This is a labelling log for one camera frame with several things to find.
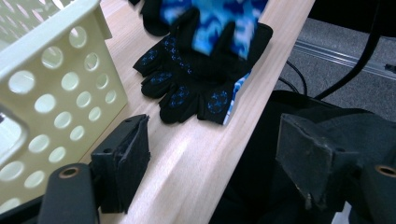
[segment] blue camouflage pattern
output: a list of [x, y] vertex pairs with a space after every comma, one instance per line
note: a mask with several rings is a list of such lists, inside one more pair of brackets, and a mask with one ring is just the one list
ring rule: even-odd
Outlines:
[[268, 0], [163, 0], [161, 18], [172, 24], [191, 7], [201, 12], [200, 22], [195, 30], [192, 47], [209, 55], [224, 27], [235, 22], [231, 50], [242, 58], [248, 57], [250, 41], [257, 22]]
[[239, 78], [239, 80], [236, 81], [235, 84], [233, 85], [233, 98], [232, 98], [232, 100], [230, 102], [230, 106], [228, 107], [228, 111], [227, 111], [227, 114], [226, 114], [226, 116], [224, 118], [223, 125], [227, 124], [228, 119], [231, 116], [231, 112], [233, 111], [233, 102], [235, 102], [236, 94], [241, 89], [242, 85], [248, 79], [249, 76], [250, 76], [250, 72], [248, 72], [244, 77]]

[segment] glove finger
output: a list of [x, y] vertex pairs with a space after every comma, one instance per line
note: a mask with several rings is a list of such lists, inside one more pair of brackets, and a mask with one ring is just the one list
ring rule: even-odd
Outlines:
[[165, 123], [184, 122], [198, 110], [195, 92], [186, 86], [174, 87], [160, 101], [160, 117]]
[[214, 90], [206, 91], [199, 99], [198, 119], [224, 124], [233, 101], [233, 84], [225, 83]]
[[134, 64], [134, 69], [142, 74], [143, 77], [147, 77], [154, 71], [162, 70], [163, 59], [165, 57], [165, 52], [163, 52], [162, 46], [158, 43], [137, 60]]
[[160, 17], [161, 4], [162, 1], [159, 0], [146, 0], [140, 11], [143, 16], [143, 26], [151, 35], [163, 36], [169, 33], [169, 25]]
[[231, 53], [230, 46], [233, 42], [233, 32], [235, 30], [235, 22], [229, 22], [221, 33], [218, 42], [214, 45], [211, 57], [221, 57], [222, 55], [235, 55]]
[[142, 82], [142, 93], [151, 98], [163, 97], [169, 92], [174, 74], [165, 71], [156, 71]]
[[199, 17], [199, 10], [192, 7], [172, 24], [171, 34], [177, 36], [177, 48], [179, 50], [191, 50], [191, 42], [194, 38]]
[[267, 48], [268, 42], [273, 35], [273, 29], [263, 23], [259, 23], [256, 29], [255, 35], [250, 43], [249, 54], [247, 61], [253, 66], [262, 56], [265, 48]]

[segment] basket hole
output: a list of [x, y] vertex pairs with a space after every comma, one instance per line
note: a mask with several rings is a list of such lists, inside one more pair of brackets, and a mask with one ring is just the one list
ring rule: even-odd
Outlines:
[[69, 35], [70, 44], [76, 49], [80, 49], [87, 43], [87, 32], [78, 26], [72, 29]]
[[52, 0], [53, 4], [59, 9], [64, 9], [64, 4], [61, 0]]
[[50, 144], [50, 138], [45, 134], [35, 137], [29, 144], [29, 150], [34, 153], [39, 153], [45, 150]]
[[43, 182], [45, 176], [44, 172], [36, 171], [26, 178], [24, 186], [27, 189], [33, 189]]
[[49, 69], [55, 69], [62, 65], [64, 54], [58, 47], [49, 47], [44, 50], [41, 62]]
[[66, 149], [64, 147], [57, 147], [49, 154], [49, 162], [59, 162], [64, 158], [65, 155]]
[[84, 136], [85, 129], [82, 126], [77, 126], [73, 131], [70, 133], [70, 139], [72, 141], [78, 141], [79, 139]]
[[85, 68], [88, 71], [93, 71], [96, 69], [96, 67], [99, 65], [99, 57], [95, 53], [90, 53], [87, 55], [85, 58]]
[[35, 76], [28, 71], [16, 72], [9, 79], [8, 87], [17, 94], [26, 94], [35, 86]]
[[103, 89], [108, 83], [108, 76], [107, 74], [101, 74], [97, 79], [96, 79], [96, 87], [98, 89]]
[[35, 101], [35, 110], [39, 113], [49, 113], [55, 105], [55, 97], [51, 94], [44, 94]]
[[9, 30], [9, 32], [10, 32], [10, 35], [14, 36], [16, 40], [20, 38], [20, 36], [15, 34], [15, 32], [13, 30]]
[[8, 35], [8, 31], [6, 30], [6, 28], [4, 28], [1, 25], [0, 25], [0, 31], [3, 32], [5, 35]]
[[117, 98], [117, 93], [115, 91], [109, 91], [106, 94], [105, 101], [106, 103], [111, 104], [116, 100], [116, 98]]
[[88, 115], [88, 118], [90, 121], [97, 121], [99, 120], [100, 116], [102, 115], [102, 110], [99, 106], [94, 107], [90, 114]]
[[77, 105], [79, 107], [85, 107], [91, 102], [91, 94], [87, 91], [82, 92], [78, 97], [77, 97]]
[[6, 201], [5, 203], [3, 203], [2, 205], [0, 205], [0, 214], [11, 210], [17, 206], [21, 205], [21, 200], [18, 198], [12, 198], [8, 201]]
[[43, 22], [44, 21], [44, 19], [43, 19], [43, 17], [40, 15], [40, 13], [38, 13], [36, 10], [32, 10], [32, 12], [33, 12], [33, 15], [35, 15], [35, 18], [39, 21], [39, 22]]
[[29, 14], [27, 13], [27, 11], [24, 9], [24, 7], [22, 7], [21, 5], [17, 4], [18, 9], [20, 10], [20, 12], [22, 13], [22, 15], [26, 18], [29, 18]]
[[69, 72], [62, 78], [62, 88], [66, 91], [72, 91], [79, 83], [78, 75], [74, 72]]
[[13, 27], [18, 28], [18, 25], [17, 25], [17, 23], [16, 23], [14, 20], [12, 20], [9, 16], [6, 16], [6, 17], [7, 17], [8, 21], [9, 21], [9, 23], [10, 23]]
[[0, 155], [10, 153], [21, 138], [21, 125], [14, 119], [0, 114]]
[[55, 127], [59, 128], [59, 129], [63, 129], [63, 128], [67, 127], [71, 121], [72, 121], [72, 114], [70, 114], [67, 111], [64, 111], [56, 117], [53, 124], [55, 125]]
[[26, 25], [25, 23], [23, 23], [23, 22], [20, 21], [20, 25], [21, 25], [21, 27], [23, 28], [23, 30], [24, 30], [26, 33], [29, 33], [30, 29], [29, 29], [29, 27], [27, 27], [27, 25]]
[[0, 170], [0, 181], [11, 181], [18, 178], [23, 172], [24, 165], [21, 161], [13, 161]]
[[6, 5], [6, 7], [8, 7], [8, 10], [10, 12], [15, 12], [15, 9], [12, 7], [12, 5], [7, 0], [3, 0], [3, 2]]
[[393, 167], [377, 165], [375, 168], [381, 175], [387, 175], [393, 178], [396, 177], [396, 170]]

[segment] plastic basket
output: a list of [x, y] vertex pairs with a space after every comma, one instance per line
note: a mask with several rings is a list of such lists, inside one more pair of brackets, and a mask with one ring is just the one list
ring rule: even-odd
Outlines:
[[0, 0], [0, 213], [45, 192], [126, 105], [99, 0]]

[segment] black cable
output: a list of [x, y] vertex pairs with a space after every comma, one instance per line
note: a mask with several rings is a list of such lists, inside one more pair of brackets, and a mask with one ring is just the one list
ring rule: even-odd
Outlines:
[[374, 53], [376, 45], [378, 44], [379, 38], [381, 37], [380, 25], [382, 20], [380, 16], [382, 9], [383, 8], [381, 1], [378, 1], [378, 4], [375, 9], [375, 17], [372, 25], [372, 30], [367, 40], [366, 47], [364, 48], [364, 51], [361, 57], [359, 58], [358, 62], [349, 71], [348, 74], [346, 74], [343, 78], [341, 78], [341, 80], [336, 82], [334, 85], [330, 86], [329, 89], [317, 95], [315, 99], [321, 100], [326, 96], [332, 94], [333, 92], [337, 91], [341, 87], [345, 86], [350, 80], [356, 77], [360, 73], [360, 71], [364, 68], [364, 66], [368, 63], [368, 61], [370, 60], [371, 56]]
[[292, 91], [299, 93], [297, 88], [295, 86], [293, 86], [293, 84], [291, 84], [290, 82], [288, 82], [285, 78], [280, 77], [279, 81], [283, 82], [284, 84], [286, 84], [289, 88], [291, 88]]
[[306, 85], [306, 81], [305, 78], [303, 76], [303, 74], [300, 72], [300, 70], [298, 70], [298, 68], [296, 66], [294, 66], [294, 64], [292, 64], [289, 61], [286, 61], [286, 64], [288, 64], [292, 69], [294, 69], [294, 71], [297, 73], [297, 75], [301, 78], [301, 81], [303, 82], [303, 88], [304, 88], [304, 95], [308, 95], [308, 87]]

